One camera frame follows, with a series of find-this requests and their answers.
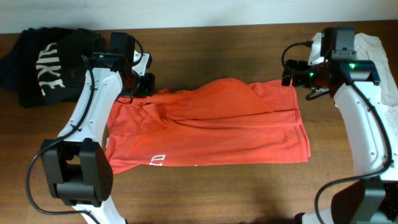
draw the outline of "white wall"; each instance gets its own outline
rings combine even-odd
[[[0,0],[0,33],[398,19],[398,0]]]

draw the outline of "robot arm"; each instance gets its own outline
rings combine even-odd
[[[398,170],[393,155],[398,139],[391,128],[388,107],[381,103],[380,79],[372,61],[356,59],[354,29],[332,27],[315,37],[309,62],[288,60],[283,85],[329,93],[335,99],[347,130],[355,177],[326,184],[317,193],[315,213],[298,217],[304,224],[397,223]],[[337,193],[331,208],[318,211],[323,190],[356,181]]]
[[[141,53],[134,50],[135,43]],[[31,204],[47,215],[80,213],[88,223],[126,223],[110,197],[113,172],[101,148],[103,131],[112,105],[119,96],[152,95],[155,77],[146,73],[152,57],[132,36],[113,32],[110,49],[83,56],[88,71],[78,103],[56,140],[45,140],[27,173],[27,194]],[[73,206],[72,212],[49,212],[35,204],[30,193],[30,171],[38,157],[54,198]],[[79,164],[70,163],[78,157]]]

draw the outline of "wood grain surface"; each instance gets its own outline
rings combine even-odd
[[[330,26],[355,26],[380,37],[391,72],[398,75],[398,21],[283,24],[188,29],[121,30],[134,35],[153,56],[156,89],[192,90],[224,77],[246,83],[280,79],[280,55],[289,44],[310,40]],[[110,30],[99,31],[109,39]],[[17,34],[0,35],[0,57]],[[292,49],[287,58],[308,59]],[[279,223],[312,212],[313,198],[326,182],[353,174],[343,120],[333,99],[305,101],[297,90],[312,156],[301,164],[209,167],[139,166],[114,176],[113,200],[129,223]],[[0,89],[0,223],[84,223],[81,215],[51,217],[29,204],[24,178],[43,139],[55,138],[74,103],[24,109],[14,92]],[[321,207],[344,185],[327,190]],[[41,162],[32,173],[32,193],[48,210],[68,210],[53,199]]]

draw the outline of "folded shirt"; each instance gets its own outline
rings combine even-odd
[[[105,154],[114,173],[139,164],[293,163],[310,157],[296,91],[280,80],[245,84],[225,78],[193,91],[164,89],[130,105],[116,102],[108,129]]]

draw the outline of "white fabric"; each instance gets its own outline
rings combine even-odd
[[[388,106],[389,126],[398,137],[398,89],[388,66],[386,52],[378,37],[355,35],[354,49],[359,60],[372,60],[380,76],[381,103]]]

